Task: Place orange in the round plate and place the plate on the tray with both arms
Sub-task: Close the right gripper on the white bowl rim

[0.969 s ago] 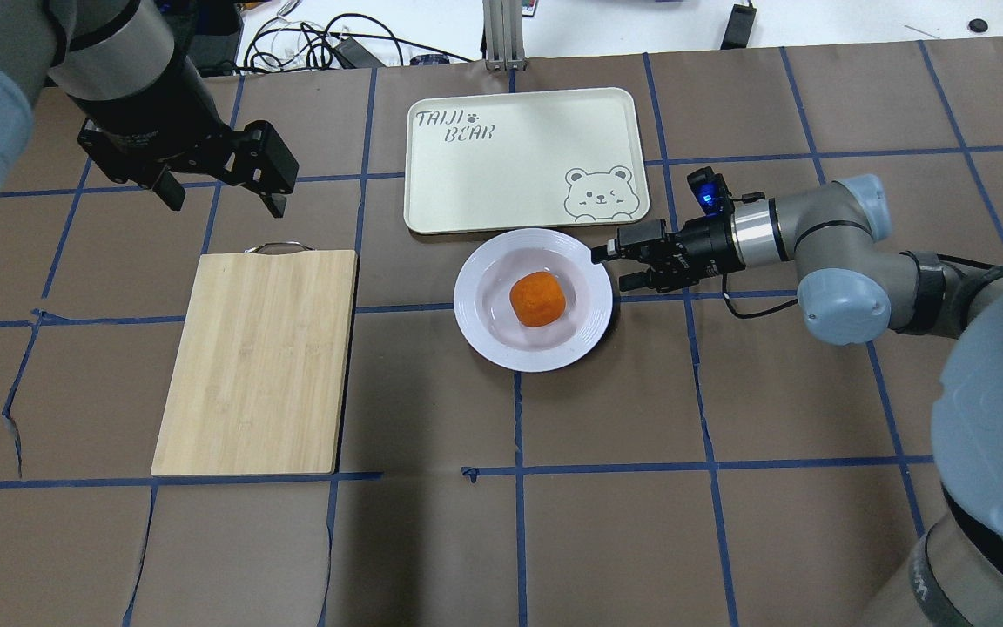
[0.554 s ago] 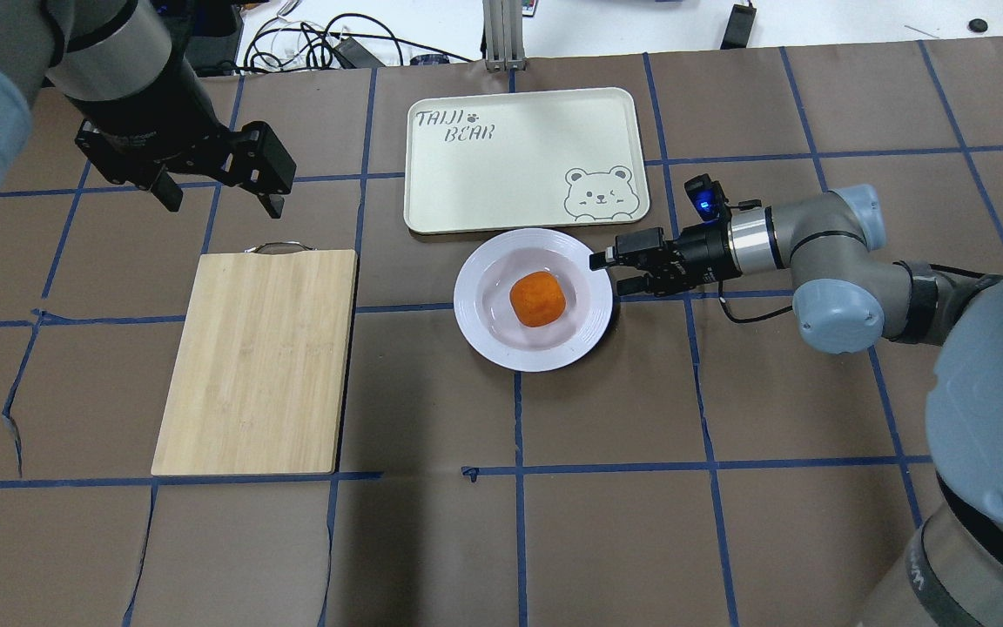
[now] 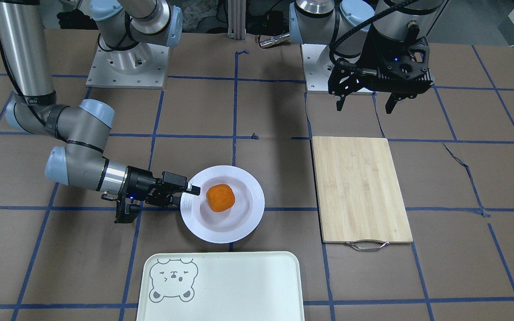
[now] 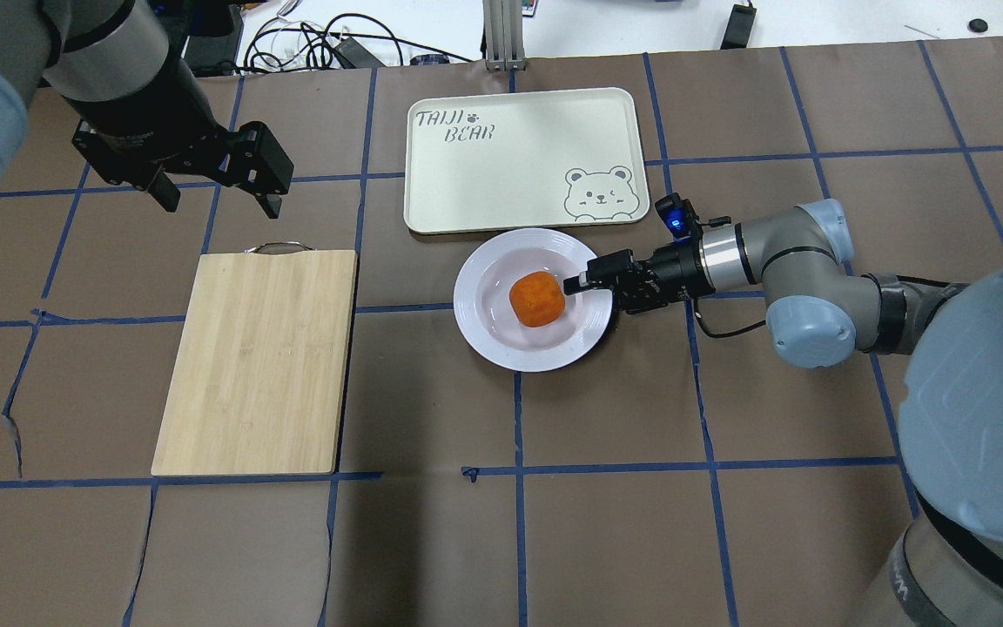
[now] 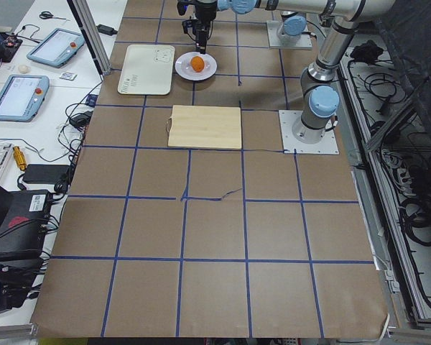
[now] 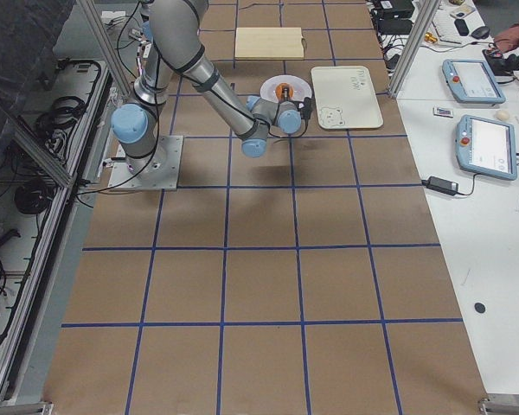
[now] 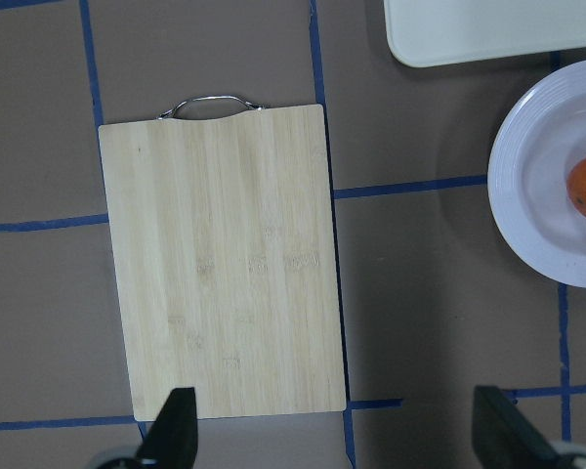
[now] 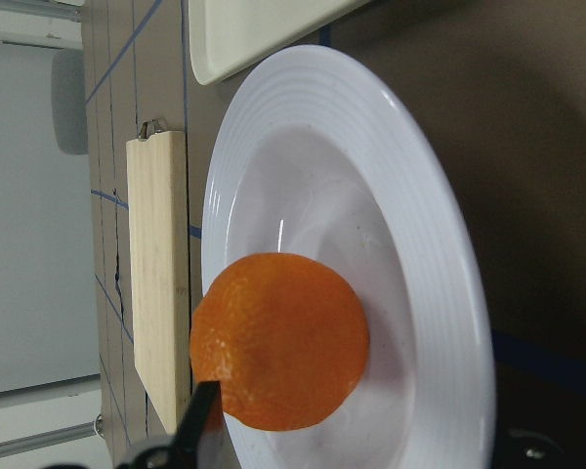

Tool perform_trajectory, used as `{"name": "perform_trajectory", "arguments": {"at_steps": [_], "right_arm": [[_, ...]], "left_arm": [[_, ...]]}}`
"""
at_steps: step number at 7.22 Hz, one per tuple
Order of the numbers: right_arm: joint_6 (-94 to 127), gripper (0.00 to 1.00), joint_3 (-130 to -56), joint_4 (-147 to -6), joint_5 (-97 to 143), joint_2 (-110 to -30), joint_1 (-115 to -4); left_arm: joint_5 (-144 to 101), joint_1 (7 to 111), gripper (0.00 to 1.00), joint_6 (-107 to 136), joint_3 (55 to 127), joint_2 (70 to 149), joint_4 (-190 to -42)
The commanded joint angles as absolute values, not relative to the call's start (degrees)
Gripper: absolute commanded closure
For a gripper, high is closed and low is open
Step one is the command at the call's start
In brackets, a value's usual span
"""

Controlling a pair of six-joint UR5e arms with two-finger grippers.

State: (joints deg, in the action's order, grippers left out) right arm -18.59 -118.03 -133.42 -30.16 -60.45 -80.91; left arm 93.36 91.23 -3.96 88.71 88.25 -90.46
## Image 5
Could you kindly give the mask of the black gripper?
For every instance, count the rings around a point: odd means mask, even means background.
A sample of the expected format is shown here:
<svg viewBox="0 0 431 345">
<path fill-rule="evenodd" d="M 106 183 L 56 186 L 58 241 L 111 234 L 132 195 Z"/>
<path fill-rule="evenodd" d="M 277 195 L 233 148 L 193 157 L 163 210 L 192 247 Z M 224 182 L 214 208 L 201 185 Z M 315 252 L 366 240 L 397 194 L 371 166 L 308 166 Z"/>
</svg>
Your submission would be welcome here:
<svg viewBox="0 0 431 345">
<path fill-rule="evenodd" d="M 216 1 L 181 1 L 181 15 L 183 16 L 189 6 L 194 6 L 194 17 L 182 22 L 182 28 L 185 34 L 190 27 L 195 35 L 195 51 L 200 54 L 206 54 L 207 36 L 211 34 L 211 25 L 216 18 Z"/>
</svg>

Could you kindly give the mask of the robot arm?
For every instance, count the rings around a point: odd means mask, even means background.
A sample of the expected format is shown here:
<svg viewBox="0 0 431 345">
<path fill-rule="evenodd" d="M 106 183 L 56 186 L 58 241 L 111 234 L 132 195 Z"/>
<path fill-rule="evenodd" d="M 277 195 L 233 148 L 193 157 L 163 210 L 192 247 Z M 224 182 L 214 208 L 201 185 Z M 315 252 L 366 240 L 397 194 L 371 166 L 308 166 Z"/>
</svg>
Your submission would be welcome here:
<svg viewBox="0 0 431 345">
<path fill-rule="evenodd" d="M 215 7 L 204 8 L 195 6 L 192 16 L 192 31 L 195 35 L 195 50 L 201 54 L 206 54 L 208 40 L 213 32 L 213 21 L 216 19 L 217 12 L 221 11 Z M 277 29 L 277 36 L 284 38 L 298 38 L 306 28 L 304 14 L 298 12 L 282 12 L 282 21 Z"/>
<path fill-rule="evenodd" d="M 254 9 L 263 9 L 333 16 L 332 26 L 315 62 L 305 69 L 300 79 L 305 100 L 301 122 L 316 133 L 325 127 L 325 123 L 312 109 L 310 94 L 321 86 L 332 89 L 330 83 L 359 24 L 380 17 L 393 5 L 393 1 L 178 1 L 177 10 L 182 16 L 188 6 L 195 7 L 196 23 L 193 27 L 196 49 L 203 54 L 206 53 L 209 31 L 218 11 L 230 9 L 237 14 L 247 14 Z"/>
</svg>

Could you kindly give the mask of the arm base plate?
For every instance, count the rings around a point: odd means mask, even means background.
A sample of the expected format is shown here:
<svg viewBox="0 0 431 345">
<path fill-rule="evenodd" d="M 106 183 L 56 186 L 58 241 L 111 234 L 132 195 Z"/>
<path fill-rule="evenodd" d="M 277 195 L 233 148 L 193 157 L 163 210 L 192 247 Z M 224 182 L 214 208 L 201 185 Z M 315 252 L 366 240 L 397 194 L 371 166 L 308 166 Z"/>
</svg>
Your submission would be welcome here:
<svg viewBox="0 0 431 345">
<path fill-rule="evenodd" d="M 305 33 L 306 21 L 267 21 L 269 47 L 275 49 L 311 50 L 310 36 Z"/>
<path fill-rule="evenodd" d="M 338 144 L 329 119 L 324 129 L 308 129 L 302 111 L 279 110 L 283 151 L 286 154 L 338 155 Z"/>
</svg>

